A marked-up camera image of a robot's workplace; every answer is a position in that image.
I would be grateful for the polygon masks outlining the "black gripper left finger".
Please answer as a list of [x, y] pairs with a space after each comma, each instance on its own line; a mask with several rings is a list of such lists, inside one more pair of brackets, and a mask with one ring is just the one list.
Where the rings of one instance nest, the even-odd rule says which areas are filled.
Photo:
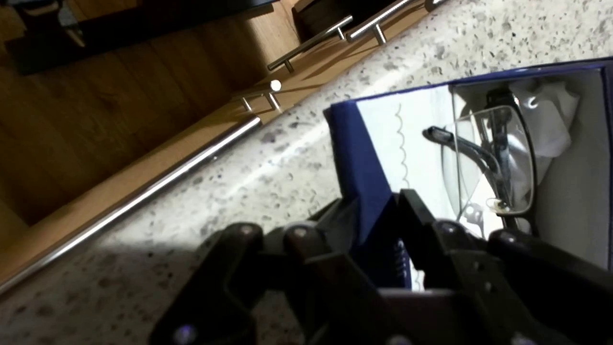
[[256, 345], [254, 307], [267, 291], [285, 297], [306, 345], [386, 345], [401, 330], [382, 291], [407, 280], [390, 209], [365, 232], [357, 207], [340, 199], [269, 232], [254, 222], [217, 230], [147, 345]]

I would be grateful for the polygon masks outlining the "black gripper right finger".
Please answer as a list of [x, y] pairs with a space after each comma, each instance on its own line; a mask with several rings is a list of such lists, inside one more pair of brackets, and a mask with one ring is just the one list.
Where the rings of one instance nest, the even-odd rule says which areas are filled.
[[486, 240], [434, 219], [413, 190], [396, 196], [399, 238], [426, 288], [467, 299], [491, 343], [610, 345], [613, 274], [516, 228]]

